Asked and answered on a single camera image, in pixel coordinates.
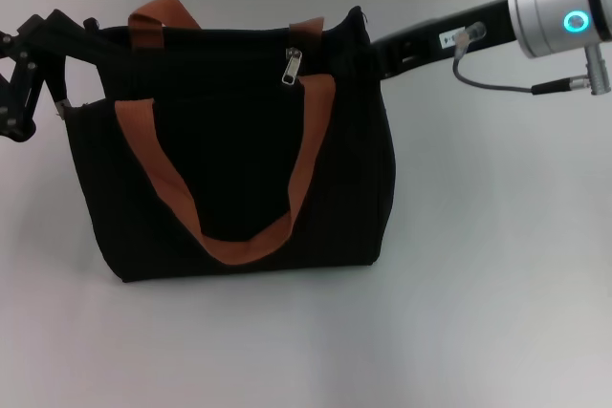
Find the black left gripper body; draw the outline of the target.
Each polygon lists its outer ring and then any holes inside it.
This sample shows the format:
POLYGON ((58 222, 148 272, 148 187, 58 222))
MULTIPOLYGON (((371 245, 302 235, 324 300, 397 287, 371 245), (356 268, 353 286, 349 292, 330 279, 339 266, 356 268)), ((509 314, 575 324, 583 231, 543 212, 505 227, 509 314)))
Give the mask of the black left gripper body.
POLYGON ((29 140, 36 131, 37 71, 14 71, 11 81, 1 77, 1 136, 15 142, 29 140))

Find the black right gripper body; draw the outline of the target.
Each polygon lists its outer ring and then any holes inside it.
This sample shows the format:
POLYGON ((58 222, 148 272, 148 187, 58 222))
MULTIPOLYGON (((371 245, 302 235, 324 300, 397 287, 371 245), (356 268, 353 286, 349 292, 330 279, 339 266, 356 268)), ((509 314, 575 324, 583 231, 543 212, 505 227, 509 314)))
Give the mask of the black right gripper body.
POLYGON ((469 45, 469 52, 515 41, 508 0, 496 0, 427 20, 373 42, 369 48, 372 70, 378 77, 387 79, 452 58, 455 49, 454 35, 475 23, 482 23, 486 33, 469 45))

